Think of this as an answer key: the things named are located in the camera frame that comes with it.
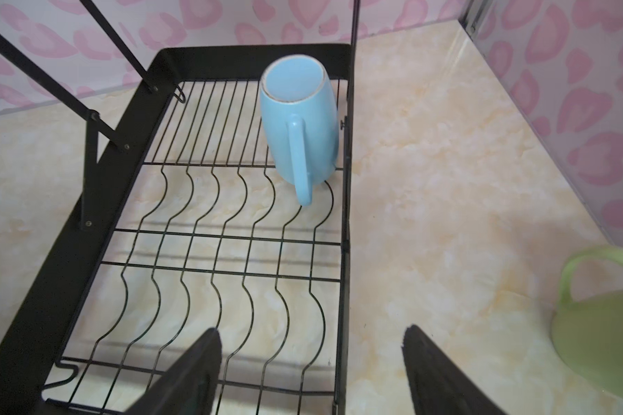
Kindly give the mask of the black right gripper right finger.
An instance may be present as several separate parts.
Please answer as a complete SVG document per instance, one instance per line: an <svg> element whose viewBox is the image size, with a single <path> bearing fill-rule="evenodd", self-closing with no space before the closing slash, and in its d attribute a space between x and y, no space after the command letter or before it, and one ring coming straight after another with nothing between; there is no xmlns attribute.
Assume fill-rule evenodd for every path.
<svg viewBox="0 0 623 415"><path fill-rule="evenodd" d="M415 414L505 414L418 326L401 350Z"/></svg>

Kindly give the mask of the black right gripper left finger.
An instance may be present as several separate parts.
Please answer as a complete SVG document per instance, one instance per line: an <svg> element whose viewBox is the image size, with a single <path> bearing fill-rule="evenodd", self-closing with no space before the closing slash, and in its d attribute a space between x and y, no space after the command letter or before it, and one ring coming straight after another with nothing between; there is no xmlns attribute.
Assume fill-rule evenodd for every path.
<svg viewBox="0 0 623 415"><path fill-rule="evenodd" d="M216 329L208 329L126 412L209 414L216 395L221 363L220 333Z"/></svg>

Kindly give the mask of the light blue ceramic mug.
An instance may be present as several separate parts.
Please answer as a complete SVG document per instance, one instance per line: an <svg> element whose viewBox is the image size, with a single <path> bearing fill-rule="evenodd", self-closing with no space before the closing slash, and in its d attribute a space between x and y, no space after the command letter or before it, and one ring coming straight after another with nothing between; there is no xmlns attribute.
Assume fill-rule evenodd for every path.
<svg viewBox="0 0 623 415"><path fill-rule="evenodd" d="M330 77L317 59L289 55L261 76L262 128L279 175L302 206L337 167L339 121Z"/></svg>

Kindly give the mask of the pale green ceramic mug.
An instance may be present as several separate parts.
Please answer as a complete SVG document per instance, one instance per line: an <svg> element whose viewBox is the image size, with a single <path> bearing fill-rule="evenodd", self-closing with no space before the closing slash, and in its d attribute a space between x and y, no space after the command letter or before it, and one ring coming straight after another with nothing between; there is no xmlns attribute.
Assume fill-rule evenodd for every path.
<svg viewBox="0 0 623 415"><path fill-rule="evenodd" d="M562 268L551 339L562 361L578 375L623 399L623 290L576 301L572 278L581 262L605 259L623 267L623 248L594 247Z"/></svg>

